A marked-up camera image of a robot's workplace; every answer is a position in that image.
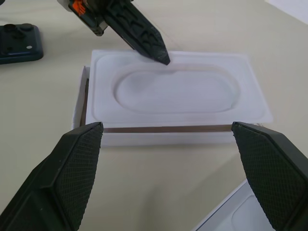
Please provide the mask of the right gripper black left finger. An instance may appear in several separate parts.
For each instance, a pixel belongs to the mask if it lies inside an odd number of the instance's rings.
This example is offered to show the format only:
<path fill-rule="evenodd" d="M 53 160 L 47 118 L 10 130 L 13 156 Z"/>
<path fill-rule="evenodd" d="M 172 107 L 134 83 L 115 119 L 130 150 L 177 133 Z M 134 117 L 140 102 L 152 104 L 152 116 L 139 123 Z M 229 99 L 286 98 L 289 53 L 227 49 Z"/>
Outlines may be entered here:
<path fill-rule="evenodd" d="M 0 231 L 78 231 L 99 159 L 103 124 L 64 134 L 0 215 Z"/>

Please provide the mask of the white moulded tray insert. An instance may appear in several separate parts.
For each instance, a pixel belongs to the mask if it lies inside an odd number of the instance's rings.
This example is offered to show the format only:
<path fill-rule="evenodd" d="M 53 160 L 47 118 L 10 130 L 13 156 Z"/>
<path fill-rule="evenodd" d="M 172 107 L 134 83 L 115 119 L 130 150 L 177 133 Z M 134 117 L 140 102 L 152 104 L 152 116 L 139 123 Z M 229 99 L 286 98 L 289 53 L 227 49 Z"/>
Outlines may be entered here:
<path fill-rule="evenodd" d="M 164 65 L 134 51 L 92 52 L 87 122 L 109 128 L 270 123 L 248 58 L 172 51 Z"/>

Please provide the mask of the white phone box lid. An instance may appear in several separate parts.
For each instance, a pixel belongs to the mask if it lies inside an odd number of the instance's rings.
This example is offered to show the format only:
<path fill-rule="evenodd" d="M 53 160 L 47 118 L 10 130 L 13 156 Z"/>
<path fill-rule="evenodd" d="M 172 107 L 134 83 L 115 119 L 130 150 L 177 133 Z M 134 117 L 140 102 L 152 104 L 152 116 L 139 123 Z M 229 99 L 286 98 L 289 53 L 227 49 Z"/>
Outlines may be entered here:
<path fill-rule="evenodd" d="M 191 231 L 275 231 L 245 180 Z"/>

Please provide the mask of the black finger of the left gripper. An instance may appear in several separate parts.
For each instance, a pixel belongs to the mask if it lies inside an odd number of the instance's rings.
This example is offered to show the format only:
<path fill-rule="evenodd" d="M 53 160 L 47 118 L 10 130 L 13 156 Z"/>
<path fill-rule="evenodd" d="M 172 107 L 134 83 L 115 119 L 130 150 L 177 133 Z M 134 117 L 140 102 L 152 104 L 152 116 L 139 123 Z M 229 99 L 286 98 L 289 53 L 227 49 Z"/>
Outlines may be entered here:
<path fill-rule="evenodd" d="M 130 0 L 110 0 L 105 9 L 105 21 L 140 55 L 164 65 L 170 63 L 160 32 Z"/>

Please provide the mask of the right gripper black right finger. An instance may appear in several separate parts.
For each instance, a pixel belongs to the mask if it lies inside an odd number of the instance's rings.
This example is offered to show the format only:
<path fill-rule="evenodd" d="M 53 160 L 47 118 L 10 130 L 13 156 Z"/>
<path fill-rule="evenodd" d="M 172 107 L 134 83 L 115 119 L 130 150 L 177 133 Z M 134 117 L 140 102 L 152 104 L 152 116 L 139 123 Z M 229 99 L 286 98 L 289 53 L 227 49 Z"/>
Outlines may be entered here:
<path fill-rule="evenodd" d="M 308 231 L 308 158 L 282 133 L 234 122 L 247 181 L 275 231 Z"/>

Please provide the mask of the dark blue smartphone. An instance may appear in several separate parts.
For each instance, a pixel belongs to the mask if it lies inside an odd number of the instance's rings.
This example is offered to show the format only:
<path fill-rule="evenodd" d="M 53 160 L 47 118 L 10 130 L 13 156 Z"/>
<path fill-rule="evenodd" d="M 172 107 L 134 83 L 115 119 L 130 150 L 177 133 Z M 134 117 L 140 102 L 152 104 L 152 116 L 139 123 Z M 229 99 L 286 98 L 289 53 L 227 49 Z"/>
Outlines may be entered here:
<path fill-rule="evenodd" d="M 39 28 L 33 24 L 0 26 L 0 64 L 36 61 L 44 56 Z"/>

